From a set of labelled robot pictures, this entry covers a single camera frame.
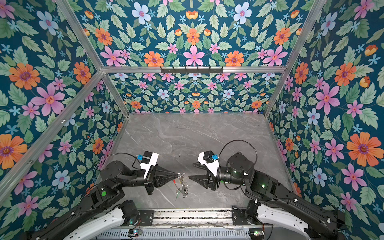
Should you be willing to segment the metal keyring with red handle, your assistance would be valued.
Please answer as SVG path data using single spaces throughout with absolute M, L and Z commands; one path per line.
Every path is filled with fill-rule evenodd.
M 179 197 L 186 198 L 189 194 L 189 189 L 188 189 L 188 184 L 185 182 L 185 173 L 178 173 L 179 177 L 178 179 L 174 182 L 176 186 L 176 193 L 180 192 Z

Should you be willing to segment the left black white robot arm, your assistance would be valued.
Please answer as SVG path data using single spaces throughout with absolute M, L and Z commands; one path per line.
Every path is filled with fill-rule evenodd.
M 110 162 L 101 171 L 102 181 L 90 190 L 80 203 L 40 231 L 27 231 L 21 240 L 63 240 L 75 229 L 94 216 L 109 209 L 120 201 L 125 193 L 123 188 L 145 187 L 148 195 L 178 177 L 177 173 L 166 170 L 158 164 L 149 170 L 131 170 L 120 161 Z

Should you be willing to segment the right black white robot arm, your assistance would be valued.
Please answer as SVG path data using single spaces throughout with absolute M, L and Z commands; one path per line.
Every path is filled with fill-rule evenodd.
M 255 170 L 254 163 L 237 152 L 226 162 L 211 151 L 201 152 L 194 167 L 206 170 L 205 175 L 189 179 L 215 191 L 219 184 L 231 184 L 250 199 L 245 215 L 250 221 L 277 225 L 298 233 L 308 240 L 343 240 L 345 214 L 339 210 L 325 210 L 312 204 L 269 175 Z

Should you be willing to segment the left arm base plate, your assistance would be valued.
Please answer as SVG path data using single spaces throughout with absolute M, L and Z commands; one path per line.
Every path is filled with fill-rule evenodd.
M 132 226 L 144 226 L 149 227 L 152 226 L 155 217 L 154 210 L 138 210 L 138 216 L 135 218 Z

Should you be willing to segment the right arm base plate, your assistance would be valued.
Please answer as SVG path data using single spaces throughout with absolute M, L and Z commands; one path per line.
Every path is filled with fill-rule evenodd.
M 232 208 L 232 222 L 234 226 L 272 226 L 266 222 L 261 222 L 258 219 L 260 214 L 257 213 L 261 209 L 261 204 L 249 202 L 245 209 L 241 209 L 236 206 Z

